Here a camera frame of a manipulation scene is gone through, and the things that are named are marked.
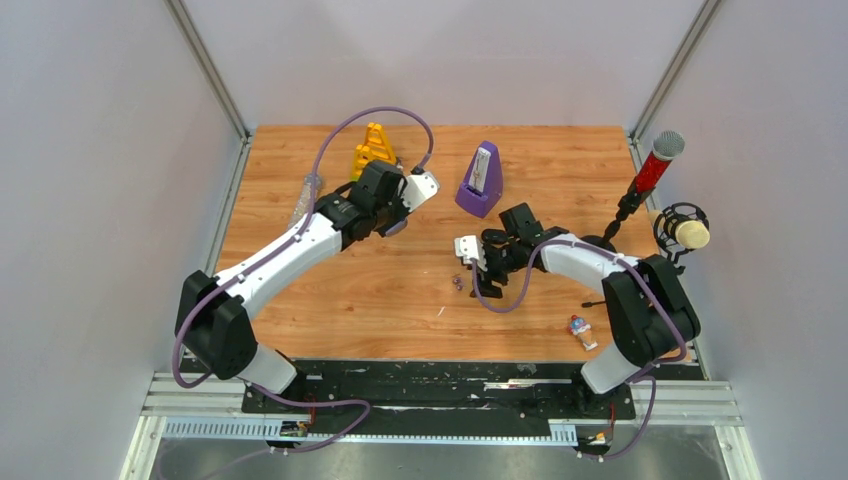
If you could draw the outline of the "black earbud charging case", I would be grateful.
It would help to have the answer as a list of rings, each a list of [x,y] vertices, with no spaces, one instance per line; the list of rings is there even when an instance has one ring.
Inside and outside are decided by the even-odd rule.
[[[480,237],[484,244],[503,245],[509,242],[509,235],[500,229],[484,229]]]

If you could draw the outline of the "purple-grey earbud charging case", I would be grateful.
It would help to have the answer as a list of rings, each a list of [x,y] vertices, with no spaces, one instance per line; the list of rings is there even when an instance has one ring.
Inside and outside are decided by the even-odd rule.
[[[389,227],[383,234],[384,237],[392,237],[401,231],[403,231],[408,225],[408,220],[403,219],[402,221],[397,222],[396,224]]]

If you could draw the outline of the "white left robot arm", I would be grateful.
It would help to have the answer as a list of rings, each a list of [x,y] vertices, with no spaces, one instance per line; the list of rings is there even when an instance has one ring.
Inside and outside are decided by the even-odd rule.
[[[294,280],[354,243],[402,230],[412,212],[438,193],[435,176],[420,167],[409,175],[380,161],[356,181],[319,197],[288,231],[234,267],[191,273],[182,284],[175,337],[207,373],[238,378],[268,390],[283,413],[298,411],[306,386],[297,367],[257,340],[252,321]]]

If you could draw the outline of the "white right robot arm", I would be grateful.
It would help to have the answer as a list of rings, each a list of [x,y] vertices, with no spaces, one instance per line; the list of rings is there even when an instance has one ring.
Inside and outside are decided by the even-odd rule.
[[[676,266],[654,254],[639,258],[593,245],[561,227],[545,228],[526,203],[500,213],[502,226],[455,239],[456,257],[473,275],[473,294],[491,311],[513,273],[558,275],[602,295],[612,342],[579,370],[571,403],[596,417],[611,391],[661,359],[685,357],[702,330]]]

